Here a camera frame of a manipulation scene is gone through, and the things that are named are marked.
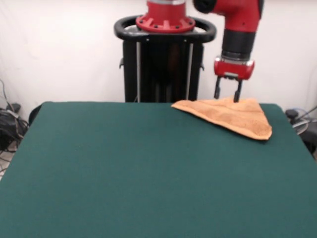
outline red robot arm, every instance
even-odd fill
[[[194,0],[195,8],[202,13],[216,13],[225,17],[222,53],[214,63],[218,76],[215,98],[220,95],[221,78],[239,82],[234,101],[240,98],[242,80],[251,77],[255,67],[250,60],[264,0]]]

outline green table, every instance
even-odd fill
[[[268,142],[167,104],[45,103],[0,182],[0,236],[316,238],[316,164],[263,110]]]

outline white backdrop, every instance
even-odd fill
[[[224,20],[188,2],[189,15],[218,28],[217,39],[206,44],[201,73],[199,98],[209,99]],[[146,10],[146,0],[0,0],[0,77],[9,100],[22,104],[24,117],[44,101],[123,102],[122,41],[113,25]],[[315,0],[266,0],[253,52],[257,65],[242,97],[283,108],[317,103],[316,23]],[[222,95],[236,87],[224,82]]]

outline folded towel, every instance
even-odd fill
[[[272,136],[272,127],[255,99],[240,100],[239,103],[229,98],[179,101],[172,107],[255,140],[269,140]]]

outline black handle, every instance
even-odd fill
[[[138,16],[129,16],[118,20],[114,25],[115,35],[125,41],[133,42],[188,42],[188,43],[206,43],[213,41],[217,34],[216,27],[205,20],[193,18],[196,22],[196,27],[205,30],[205,32],[186,32],[186,33],[155,33],[145,32],[142,30],[132,31],[127,30],[129,26],[136,25]]]

